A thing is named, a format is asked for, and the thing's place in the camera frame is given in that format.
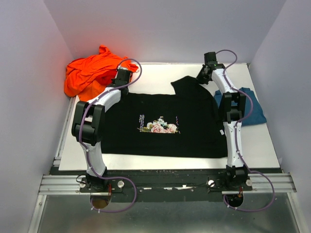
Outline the black printed t shirt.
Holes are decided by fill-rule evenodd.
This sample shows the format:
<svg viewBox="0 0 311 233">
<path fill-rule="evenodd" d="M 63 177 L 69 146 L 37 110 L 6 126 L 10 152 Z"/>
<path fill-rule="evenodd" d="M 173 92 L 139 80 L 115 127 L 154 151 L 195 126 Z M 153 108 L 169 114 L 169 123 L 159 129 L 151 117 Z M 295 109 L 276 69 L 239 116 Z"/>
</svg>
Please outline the black printed t shirt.
<svg viewBox="0 0 311 233">
<path fill-rule="evenodd" d="M 227 143 L 218 105 L 198 81 L 172 82 L 174 94 L 129 93 L 105 115 L 102 153 L 224 158 Z"/>
</svg>

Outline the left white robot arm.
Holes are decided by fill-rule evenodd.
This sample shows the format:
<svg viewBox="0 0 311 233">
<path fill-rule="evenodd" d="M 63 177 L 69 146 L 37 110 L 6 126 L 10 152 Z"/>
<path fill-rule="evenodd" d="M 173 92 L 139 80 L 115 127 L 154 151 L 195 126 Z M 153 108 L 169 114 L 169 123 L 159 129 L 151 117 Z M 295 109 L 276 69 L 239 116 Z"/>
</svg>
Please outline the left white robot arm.
<svg viewBox="0 0 311 233">
<path fill-rule="evenodd" d="M 83 191 L 109 190 L 108 180 L 103 177 L 107 168 L 101 151 L 105 114 L 123 95 L 128 94 L 128 84 L 132 76 L 133 72 L 119 67 L 116 77 L 101 94 L 89 101 L 80 100 L 76 104 L 71 134 L 80 143 L 86 159 L 86 177 L 79 181 Z"/>
</svg>

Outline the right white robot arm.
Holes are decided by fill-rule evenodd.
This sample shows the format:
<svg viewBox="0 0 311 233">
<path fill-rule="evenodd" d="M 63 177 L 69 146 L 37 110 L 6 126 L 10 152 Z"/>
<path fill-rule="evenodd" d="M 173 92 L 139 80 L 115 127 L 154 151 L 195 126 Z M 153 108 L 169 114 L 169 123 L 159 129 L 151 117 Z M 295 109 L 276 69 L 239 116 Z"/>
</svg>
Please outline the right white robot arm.
<svg viewBox="0 0 311 233">
<path fill-rule="evenodd" d="M 229 190 L 246 183 L 249 168 L 242 152 L 242 121 L 245 115 L 248 95 L 240 91 L 230 80 L 224 64 L 218 63 L 217 52 L 204 54 L 204 64 L 196 79 L 200 84 L 213 81 L 219 88 L 222 98 L 218 107 L 218 114 L 223 122 L 227 141 L 227 164 L 225 169 L 224 186 Z"/>
</svg>

